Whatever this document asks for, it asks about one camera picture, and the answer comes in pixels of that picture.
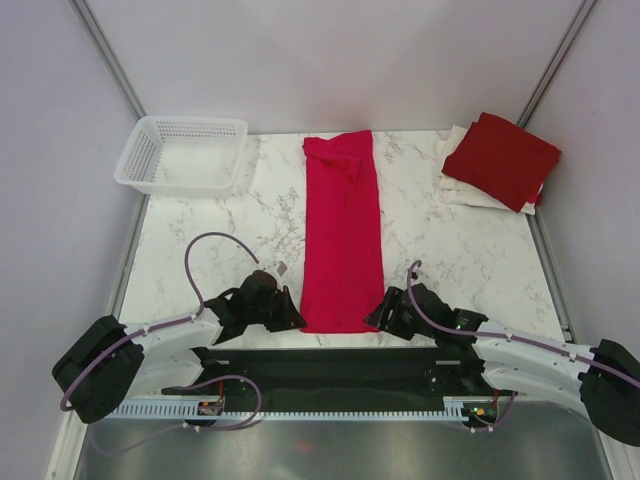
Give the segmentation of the dark red folded t shirt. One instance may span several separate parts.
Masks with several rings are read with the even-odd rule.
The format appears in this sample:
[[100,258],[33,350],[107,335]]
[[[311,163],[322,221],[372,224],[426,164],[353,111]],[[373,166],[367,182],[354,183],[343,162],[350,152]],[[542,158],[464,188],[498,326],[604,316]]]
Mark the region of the dark red folded t shirt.
[[514,212],[535,204],[561,150],[495,114],[483,112],[441,173],[472,186]]

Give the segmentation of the bright red t shirt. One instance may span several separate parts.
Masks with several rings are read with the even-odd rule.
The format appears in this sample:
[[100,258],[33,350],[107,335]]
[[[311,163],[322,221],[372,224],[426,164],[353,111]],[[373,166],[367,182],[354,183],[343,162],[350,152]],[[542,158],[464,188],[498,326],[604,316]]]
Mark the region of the bright red t shirt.
[[301,315],[306,334],[360,334],[384,288],[381,209],[369,130],[307,137],[305,259]]

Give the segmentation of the cream folded t shirt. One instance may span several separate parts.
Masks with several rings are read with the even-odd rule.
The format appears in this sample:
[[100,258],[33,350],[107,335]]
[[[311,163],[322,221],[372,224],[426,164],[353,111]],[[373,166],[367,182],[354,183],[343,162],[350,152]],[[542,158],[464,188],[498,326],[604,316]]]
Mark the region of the cream folded t shirt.
[[[444,174],[441,173],[442,167],[444,165],[445,156],[451,153],[454,150],[454,148],[460,143],[462,137],[464,136],[464,134],[467,132],[468,129],[455,126],[452,129],[449,139],[445,141],[445,144],[442,150],[442,161],[441,161],[440,171],[437,174],[437,177],[439,180],[438,187],[441,192],[441,200],[445,203],[457,203],[457,204],[476,206],[476,207],[510,210],[500,202],[494,200],[493,198],[477,190],[476,188],[466,185],[460,181],[446,177],[444,176]],[[533,215],[535,213],[535,205],[536,203],[527,204],[525,205],[525,207],[523,207],[521,212],[515,212],[515,213]]]

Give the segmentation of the white plastic basket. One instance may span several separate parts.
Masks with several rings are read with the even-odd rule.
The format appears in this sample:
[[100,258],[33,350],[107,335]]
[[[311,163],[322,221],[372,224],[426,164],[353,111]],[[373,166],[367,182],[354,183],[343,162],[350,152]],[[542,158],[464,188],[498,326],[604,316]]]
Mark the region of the white plastic basket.
[[237,187],[248,135],[240,119],[149,115],[137,121],[115,181],[152,196],[226,199]]

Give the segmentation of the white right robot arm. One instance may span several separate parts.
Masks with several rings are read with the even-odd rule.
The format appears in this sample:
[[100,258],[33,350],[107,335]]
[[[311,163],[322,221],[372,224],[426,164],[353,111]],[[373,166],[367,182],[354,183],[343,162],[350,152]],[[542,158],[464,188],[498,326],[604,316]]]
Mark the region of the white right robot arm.
[[457,377],[469,393],[490,387],[533,396],[584,416],[621,443],[639,444],[639,362],[615,341],[589,346],[527,334],[452,308],[421,283],[389,288],[365,321],[406,340],[429,337],[468,361]]

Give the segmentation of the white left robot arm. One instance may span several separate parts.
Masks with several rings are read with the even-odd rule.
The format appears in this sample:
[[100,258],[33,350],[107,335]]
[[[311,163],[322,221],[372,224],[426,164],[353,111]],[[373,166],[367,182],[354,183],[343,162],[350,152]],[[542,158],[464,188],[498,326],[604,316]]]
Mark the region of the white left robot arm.
[[125,400],[166,388],[211,392],[220,371],[198,351],[235,339],[250,325],[277,333],[307,323],[289,289],[256,270],[193,312],[129,325],[112,315],[99,318],[54,364],[52,377],[63,392],[64,410],[92,424]]

